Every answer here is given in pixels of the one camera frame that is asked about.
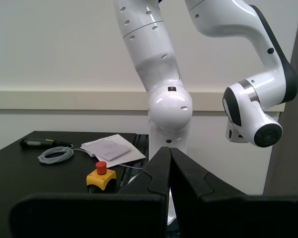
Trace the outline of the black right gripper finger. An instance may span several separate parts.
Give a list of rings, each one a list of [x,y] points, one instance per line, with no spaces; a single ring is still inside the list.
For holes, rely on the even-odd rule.
[[[298,238],[298,196],[247,195],[176,148],[170,186],[183,238]]]
[[[164,238],[170,150],[162,147],[118,193],[47,193],[13,206],[15,238]]]

